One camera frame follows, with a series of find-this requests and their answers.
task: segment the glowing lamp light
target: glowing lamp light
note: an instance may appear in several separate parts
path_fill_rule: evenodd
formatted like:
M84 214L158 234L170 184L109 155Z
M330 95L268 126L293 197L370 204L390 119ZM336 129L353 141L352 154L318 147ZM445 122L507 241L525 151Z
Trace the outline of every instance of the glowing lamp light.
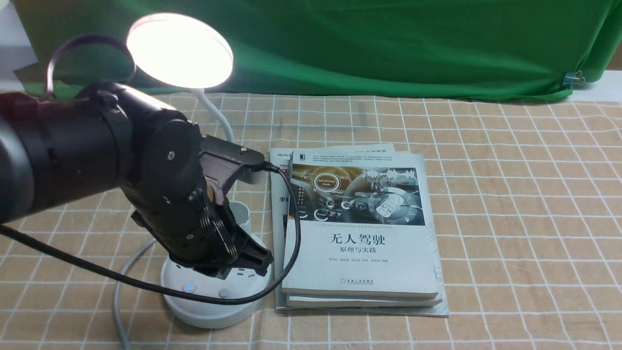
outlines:
M215 87L233 71L233 53L225 38L207 24L181 14L157 13L138 19L126 45L146 74L176 87Z

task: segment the checkered tablecloth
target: checkered tablecloth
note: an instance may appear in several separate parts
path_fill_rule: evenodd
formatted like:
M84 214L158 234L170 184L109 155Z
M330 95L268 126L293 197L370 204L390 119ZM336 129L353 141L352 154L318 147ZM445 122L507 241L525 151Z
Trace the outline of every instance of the checkered tablecloth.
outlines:
M191 95L159 97L224 137ZM236 140L270 147L389 142L426 158L449 318L276 313L232 328L174 319L160 295L122 289L134 349L621 350L622 106L499 105L378 97L210 95ZM238 184L271 246L269 182ZM12 223L119 270L151 236L115 190ZM158 283L155 246L130 275ZM0 238L0 349L117 350L114 284Z

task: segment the lamp power button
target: lamp power button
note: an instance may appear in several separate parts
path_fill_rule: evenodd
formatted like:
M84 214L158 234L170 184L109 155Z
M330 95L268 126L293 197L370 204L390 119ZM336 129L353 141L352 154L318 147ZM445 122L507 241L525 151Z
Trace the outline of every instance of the lamp power button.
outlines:
M183 291L186 293L194 294L197 292L197 285L194 283L186 283L183 285Z

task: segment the stack of books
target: stack of books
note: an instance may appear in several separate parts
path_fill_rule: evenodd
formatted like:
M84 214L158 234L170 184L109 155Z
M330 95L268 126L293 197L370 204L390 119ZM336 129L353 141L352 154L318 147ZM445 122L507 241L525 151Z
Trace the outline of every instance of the stack of books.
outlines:
M269 160L296 194L271 174L275 275L294 249L293 210L302 234L276 310L449 315L421 154L386 143L273 148Z

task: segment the car dashboard illustration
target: car dashboard illustration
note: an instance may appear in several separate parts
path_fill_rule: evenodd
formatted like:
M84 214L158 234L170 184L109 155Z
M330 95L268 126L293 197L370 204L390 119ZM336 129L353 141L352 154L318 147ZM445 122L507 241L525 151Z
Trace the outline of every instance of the car dashboard illustration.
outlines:
M302 220L425 225L414 168L296 165L291 183Z

